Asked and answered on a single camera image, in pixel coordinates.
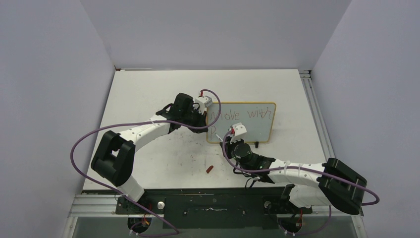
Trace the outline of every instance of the gray wall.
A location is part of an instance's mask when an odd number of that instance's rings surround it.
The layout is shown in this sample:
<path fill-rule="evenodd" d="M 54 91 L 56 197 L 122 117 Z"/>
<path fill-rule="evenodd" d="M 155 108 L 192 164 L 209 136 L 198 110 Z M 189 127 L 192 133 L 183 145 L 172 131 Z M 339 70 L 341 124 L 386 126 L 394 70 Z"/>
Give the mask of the gray wall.
<path fill-rule="evenodd" d="M 61 237 L 113 72 L 78 0 L 1 1 L 0 237 Z"/>
<path fill-rule="evenodd" d="M 81 0 L 117 67 L 312 69 L 350 0 Z"/>
<path fill-rule="evenodd" d="M 312 74 L 336 156 L 382 199 L 364 208 L 371 238 L 420 237 L 419 9 L 353 0 Z"/>

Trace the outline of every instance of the zip tie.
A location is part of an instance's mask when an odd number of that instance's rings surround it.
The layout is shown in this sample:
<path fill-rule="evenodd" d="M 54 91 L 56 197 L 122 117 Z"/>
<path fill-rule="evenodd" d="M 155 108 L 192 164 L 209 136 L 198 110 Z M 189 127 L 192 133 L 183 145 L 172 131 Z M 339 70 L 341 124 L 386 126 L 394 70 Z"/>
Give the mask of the zip tie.
<path fill-rule="evenodd" d="M 150 122 L 152 123 L 152 125 L 154 125 L 156 127 L 155 123 L 152 120 L 150 120 Z"/>
<path fill-rule="evenodd" d="M 299 168 L 298 168 L 298 177 L 300 176 L 300 174 L 301 174 L 301 167 L 302 167 L 302 165 L 303 164 L 299 164 Z"/>
<path fill-rule="evenodd" d="M 289 166 L 289 164 L 290 164 L 290 160 L 284 162 L 283 170 L 284 170 L 284 175 L 285 176 L 286 176 L 286 173 L 287 173 L 287 166 Z"/>

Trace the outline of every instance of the white table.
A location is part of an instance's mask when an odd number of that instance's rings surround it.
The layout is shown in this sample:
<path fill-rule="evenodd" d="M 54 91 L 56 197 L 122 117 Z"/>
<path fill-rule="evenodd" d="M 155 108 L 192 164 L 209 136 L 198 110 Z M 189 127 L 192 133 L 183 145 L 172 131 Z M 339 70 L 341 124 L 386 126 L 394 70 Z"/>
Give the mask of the white table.
<path fill-rule="evenodd" d="M 280 70 L 119 71 L 115 73 L 101 126 L 149 119 L 180 92 L 196 97 L 210 89 L 222 102 L 275 102 L 269 143 L 252 150 L 267 157 L 299 163 L 325 162 L 299 72 Z M 118 132 L 128 127 L 114 128 Z M 104 132 L 98 134 L 96 147 Z M 206 169 L 213 165 L 207 174 Z M 109 185 L 90 167 L 88 175 Z M 162 136 L 135 155 L 132 175 L 145 189 L 243 187 L 246 178 L 232 173 L 221 148 L 206 134 L 186 128 Z M 255 186 L 284 184 L 256 183 Z M 84 190 L 106 189 L 86 180 Z"/>

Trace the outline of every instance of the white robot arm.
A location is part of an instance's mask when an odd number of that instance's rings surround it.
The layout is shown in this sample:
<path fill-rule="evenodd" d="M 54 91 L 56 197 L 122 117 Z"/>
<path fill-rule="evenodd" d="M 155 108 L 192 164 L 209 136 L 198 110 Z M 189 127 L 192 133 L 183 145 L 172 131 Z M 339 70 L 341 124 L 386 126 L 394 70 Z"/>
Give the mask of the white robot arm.
<path fill-rule="evenodd" d="M 235 159 L 238 169 L 252 171 L 248 175 L 261 182 L 293 184 L 284 195 L 298 208 L 333 205 L 342 212 L 359 214 L 364 191 L 320 172 L 366 187 L 364 177 L 335 158 L 329 158 L 326 163 L 299 164 L 255 154 L 243 140 L 246 132 L 244 125 L 234 124 L 224 143 L 227 159 Z"/>
<path fill-rule="evenodd" d="M 208 96 L 195 99 L 180 93 L 174 103 L 167 105 L 153 115 L 149 121 L 175 121 L 191 126 L 206 125 L 206 108 L 212 104 Z M 144 189 L 131 176 L 134 154 L 149 142 L 178 129 L 180 125 L 168 122 L 156 122 L 115 133 L 106 132 L 96 150 L 91 168 L 109 180 L 123 194 L 138 201 Z M 190 129 L 194 133 L 207 132 L 207 129 Z"/>

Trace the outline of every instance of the wire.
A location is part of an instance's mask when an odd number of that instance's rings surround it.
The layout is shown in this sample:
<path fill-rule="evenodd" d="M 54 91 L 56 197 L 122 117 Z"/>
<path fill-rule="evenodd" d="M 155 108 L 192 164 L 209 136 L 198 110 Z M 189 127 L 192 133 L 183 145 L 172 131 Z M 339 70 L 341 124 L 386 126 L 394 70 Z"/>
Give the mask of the wire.
<path fill-rule="evenodd" d="M 249 178 L 248 180 L 247 180 L 247 182 L 245 183 L 245 189 L 248 189 L 247 188 L 247 185 L 248 185 L 248 182 L 249 182 L 249 180 L 251 180 L 252 178 Z"/>
<path fill-rule="evenodd" d="M 172 120 L 155 120 L 155 121 L 145 121 L 145 122 L 135 122 L 135 123 L 122 123 L 122 124 L 115 124 L 115 125 L 108 125 L 108 126 L 104 126 L 104 127 L 101 127 L 101 128 L 98 128 L 98 129 L 95 129 L 95 130 L 92 130 L 91 132 L 89 132 L 89 133 L 87 133 L 86 135 L 84 135 L 84 136 L 82 136 L 80 139 L 78 139 L 77 141 L 76 141 L 76 143 L 74 143 L 74 145 L 73 145 L 73 147 L 71 148 L 71 151 L 70 151 L 70 161 L 71 161 L 71 165 L 73 166 L 73 168 L 81 175 L 81 176 L 83 176 L 83 177 L 85 177 L 85 178 L 87 178 L 87 179 L 89 179 L 90 181 L 93 181 L 93 182 L 95 182 L 95 183 L 97 183 L 97 184 L 99 184 L 99 185 L 102 185 L 102 186 L 104 186 L 104 187 L 106 187 L 106 188 L 109 188 L 109 189 L 111 189 L 111 190 L 113 190 L 113 191 L 115 191 L 115 192 L 117 192 L 117 193 L 119 193 L 119 194 L 121 194 L 125 199 L 127 199 L 128 201 L 130 201 L 131 203 L 133 203 L 133 204 L 135 204 L 136 206 L 138 206 L 138 207 L 140 207 L 141 209 L 143 209 L 144 211 L 146 211 L 146 212 L 148 212 L 148 213 L 150 213 L 150 214 L 152 214 L 153 216 L 155 216 L 155 217 L 157 217 L 159 220 L 161 220 L 161 221 L 163 221 L 165 224 L 167 224 L 169 227 L 171 227 L 172 229 L 174 229 L 174 231 L 175 232 L 173 232 L 173 233 L 165 233 L 165 234 L 157 234 L 157 235 L 144 235 L 144 234 L 139 234 L 139 236 L 141 236 L 141 237 L 164 237 L 164 236 L 172 236 L 172 235 L 177 235 L 177 234 L 179 234 L 179 230 L 174 226 L 174 225 L 172 225 L 170 222 L 168 222 L 167 220 L 165 220 L 165 218 L 163 218 L 163 217 L 161 217 L 161 216 L 159 216 L 158 214 L 156 214 L 156 213 L 154 213 L 153 211 L 151 211 L 151 210 L 149 210 L 149 209 L 147 209 L 146 207 L 144 207 L 144 206 L 142 206 L 141 204 L 139 204 L 139 203 L 137 203 L 136 201 L 134 201 L 133 199 L 131 199 L 131 198 L 129 198 L 129 197 L 127 197 L 125 194 L 123 194 L 120 190 L 118 190 L 118 189 L 116 189 L 116 188 L 114 188 L 114 187 L 112 187 L 112 186 L 109 186 L 109 185 L 107 185 L 107 184 L 105 184 L 105 183 L 103 183 L 103 182 L 100 182 L 100 181 L 98 181 L 98 180 L 96 180 L 96 179 L 94 179 L 94 178 L 92 178 L 92 177 L 90 177 L 90 176 L 88 176 L 87 174 L 85 174 L 84 172 L 82 172 L 77 166 L 76 166 L 76 163 L 74 162 L 74 150 L 76 149 L 76 147 L 77 147 L 77 145 L 82 141 L 82 140 L 84 140 L 84 139 L 86 139 L 86 137 L 88 137 L 88 136 L 90 136 L 90 135 L 93 135 L 93 134 L 95 134 L 95 133 L 97 133 L 97 132 L 99 132 L 99 131 L 101 131 L 101 130 L 106 130 L 106 129 L 110 129 L 110 128 L 114 128 L 114 127 L 119 127 L 119 126 L 135 126 L 135 125 L 147 125 L 147 124 L 152 124 L 152 123 L 171 123 L 171 124 L 176 124 L 176 125 L 181 125 L 181 126 L 185 126 L 185 127 L 187 127 L 187 128 L 190 128 L 190 129 L 205 129 L 205 128 L 208 128 L 208 127 L 210 127 L 210 126 L 212 126 L 213 124 L 215 124 L 216 123 L 216 121 L 219 119 L 219 116 L 220 116 L 220 114 L 221 114 L 221 103 L 220 103 L 220 98 L 212 91 L 212 90 L 209 90 L 209 89 L 202 89 L 201 90 L 201 95 L 203 94 L 203 92 L 210 92 L 211 94 L 213 94 L 216 98 L 217 98 L 217 101 L 218 101 L 218 104 L 219 104 L 219 112 L 217 113 L 217 116 L 216 116 L 216 118 L 214 119 L 214 121 L 212 122 L 212 123 L 210 123 L 210 124 L 208 124 L 208 125 L 206 125 L 206 126 L 190 126 L 190 125 L 186 125 L 186 124 L 183 124 L 183 123 L 180 123 L 180 122 L 177 122 L 177 121 L 172 121 Z M 134 227 L 136 227 L 136 225 L 138 225 L 139 223 L 136 223 L 136 224 L 134 224 L 134 225 L 132 225 L 131 226 L 131 230 L 133 230 L 133 228 Z"/>
<path fill-rule="evenodd" d="M 315 234 L 315 233 L 318 233 L 318 232 L 320 232 L 320 231 L 322 231 L 326 226 L 328 226 L 328 224 L 329 224 L 329 222 L 331 221 L 331 213 L 332 213 L 332 211 L 331 211 L 331 206 L 329 206 L 329 215 L 328 215 L 328 219 L 327 219 L 327 221 L 324 223 L 324 225 L 322 225 L 320 228 L 318 228 L 318 229 L 316 229 L 316 230 L 313 230 L 313 231 L 310 231 L 310 232 L 299 232 L 299 233 L 292 233 L 292 232 L 289 232 L 289 231 L 287 231 L 286 229 L 284 229 L 282 226 L 281 226 L 281 224 L 279 224 L 279 226 L 284 230 L 284 231 L 286 231 L 287 232 L 287 234 L 289 234 L 289 235 L 294 235 L 294 236 L 306 236 L 306 235 L 311 235 L 311 234 Z"/>
<path fill-rule="evenodd" d="M 224 138 L 223 138 L 223 141 L 222 141 L 222 152 L 223 152 L 223 155 L 224 155 L 225 159 L 228 161 L 228 163 L 232 167 L 234 167 L 235 169 L 237 169 L 239 171 L 246 172 L 246 173 L 261 173 L 261 172 L 270 172 L 270 171 L 276 171 L 276 170 L 283 170 L 284 169 L 284 167 L 277 167 L 277 168 L 263 169 L 263 170 L 245 170 L 245 169 L 242 169 L 242 168 L 240 168 L 238 166 L 235 166 L 229 160 L 229 158 L 227 157 L 227 154 L 226 154 L 226 145 L 225 145 L 225 143 L 226 143 L 227 136 L 230 135 L 230 134 L 231 134 L 231 132 L 229 131 L 229 132 L 227 132 L 224 135 Z M 340 182 L 344 182 L 344 183 L 349 184 L 349 185 L 351 185 L 353 187 L 356 187 L 356 188 L 358 188 L 360 190 L 366 191 L 366 192 L 372 194 L 375 197 L 375 199 L 376 199 L 375 201 L 362 203 L 362 206 L 374 205 L 374 204 L 379 203 L 379 201 L 380 201 L 379 196 L 376 193 L 374 193 L 372 190 L 370 190 L 368 188 L 365 188 L 365 187 L 363 187 L 363 186 L 361 186 L 359 184 L 356 184 L 356 183 L 350 182 L 348 180 L 345 180 L 343 178 L 340 178 L 338 176 L 331 175 L 331 174 L 328 174 L 328 173 L 325 173 L 325 172 L 320 172 L 320 171 L 316 171 L 316 170 L 311 170 L 311 169 L 303 168 L 303 167 L 297 167 L 297 166 L 288 166 L 287 169 L 288 170 L 290 170 L 290 169 L 296 169 L 296 170 L 300 169 L 300 170 L 303 170 L 303 171 L 307 171 L 307 172 L 311 172 L 311 173 L 316 173 L 316 174 L 323 175 L 323 176 L 326 176 L 326 177 L 329 177 L 329 178 L 333 178 L 333 179 L 338 180 Z"/>

